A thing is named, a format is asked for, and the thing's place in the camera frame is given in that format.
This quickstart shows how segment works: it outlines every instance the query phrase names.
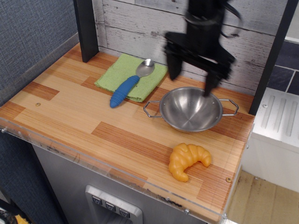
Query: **metal bowl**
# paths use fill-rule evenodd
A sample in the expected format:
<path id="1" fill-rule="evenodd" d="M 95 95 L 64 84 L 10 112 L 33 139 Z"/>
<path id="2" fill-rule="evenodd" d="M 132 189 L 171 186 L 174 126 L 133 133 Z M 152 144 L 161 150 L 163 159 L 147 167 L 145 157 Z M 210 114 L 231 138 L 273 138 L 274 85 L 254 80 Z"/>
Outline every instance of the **metal bowl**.
<path id="1" fill-rule="evenodd" d="M 180 87 L 166 93 L 160 101 L 149 101 L 144 111 L 149 117 L 163 118 L 172 127 L 187 132 L 201 132 L 215 126 L 222 116 L 237 114 L 238 105 L 230 99 L 218 99 L 210 94 L 204 97 L 204 90 L 196 87 Z M 220 101 L 230 101 L 236 106 L 234 114 L 223 114 Z M 161 116 L 151 116 L 146 107 L 149 103 L 160 103 Z"/>

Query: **croissant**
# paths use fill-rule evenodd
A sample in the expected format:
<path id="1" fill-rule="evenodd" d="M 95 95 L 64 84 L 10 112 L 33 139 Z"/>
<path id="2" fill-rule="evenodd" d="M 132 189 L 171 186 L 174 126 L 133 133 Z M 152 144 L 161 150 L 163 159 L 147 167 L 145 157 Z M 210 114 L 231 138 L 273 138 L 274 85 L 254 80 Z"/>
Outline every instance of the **croissant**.
<path id="1" fill-rule="evenodd" d="M 211 164 L 211 154 L 201 146 L 186 145 L 181 143 L 174 147 L 170 155 L 169 171 L 178 181 L 186 182 L 189 177 L 184 170 L 197 161 L 202 162 L 205 167 Z"/>

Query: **green cloth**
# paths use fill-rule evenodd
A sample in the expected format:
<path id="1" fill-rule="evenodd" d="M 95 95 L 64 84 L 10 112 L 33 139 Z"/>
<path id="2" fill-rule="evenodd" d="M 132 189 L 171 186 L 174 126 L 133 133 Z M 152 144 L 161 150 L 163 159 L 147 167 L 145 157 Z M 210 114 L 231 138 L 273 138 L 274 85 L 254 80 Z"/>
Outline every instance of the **green cloth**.
<path id="1" fill-rule="evenodd" d="M 115 92 L 127 78 L 136 74 L 136 69 L 142 61 L 142 59 L 122 54 L 94 84 L 104 90 Z M 160 83 L 166 72 L 166 66 L 155 63 L 154 71 L 150 75 L 140 78 L 136 86 L 128 93 L 127 98 L 136 102 L 143 102 Z"/>

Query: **black pole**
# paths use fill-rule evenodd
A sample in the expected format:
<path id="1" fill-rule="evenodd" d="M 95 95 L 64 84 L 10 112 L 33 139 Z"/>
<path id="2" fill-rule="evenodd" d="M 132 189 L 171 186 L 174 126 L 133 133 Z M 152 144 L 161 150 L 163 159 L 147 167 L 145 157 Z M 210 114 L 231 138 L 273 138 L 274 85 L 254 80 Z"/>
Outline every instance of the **black pole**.
<path id="1" fill-rule="evenodd" d="M 74 0 L 82 61 L 88 62 L 98 51 L 92 0 Z"/>
<path id="2" fill-rule="evenodd" d="M 268 81 L 270 79 L 271 73 L 275 66 L 276 60 L 278 58 L 281 47 L 285 41 L 286 33 L 288 32 L 290 23 L 294 16 L 296 7 L 298 4 L 298 0 L 288 0 L 284 14 L 281 18 L 280 25 L 277 30 L 277 34 L 275 36 L 271 51 L 269 53 L 268 60 L 266 62 L 265 68 L 263 70 L 262 77 L 257 86 L 257 90 L 254 96 L 254 99 L 251 104 L 251 108 L 249 110 L 249 114 L 256 115 L 259 105 L 262 101 L 263 95 L 265 93 Z"/>

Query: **blue spoon handle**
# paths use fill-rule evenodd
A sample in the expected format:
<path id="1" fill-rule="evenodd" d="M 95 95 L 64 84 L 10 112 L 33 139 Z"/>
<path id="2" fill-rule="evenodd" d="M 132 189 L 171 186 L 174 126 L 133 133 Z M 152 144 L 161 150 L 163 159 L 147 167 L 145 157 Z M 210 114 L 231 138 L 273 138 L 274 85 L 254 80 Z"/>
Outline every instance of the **blue spoon handle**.
<path id="1" fill-rule="evenodd" d="M 115 108 L 126 98 L 131 88 L 138 83 L 139 76 L 131 76 L 124 81 L 117 90 L 113 93 L 110 99 L 110 107 Z"/>

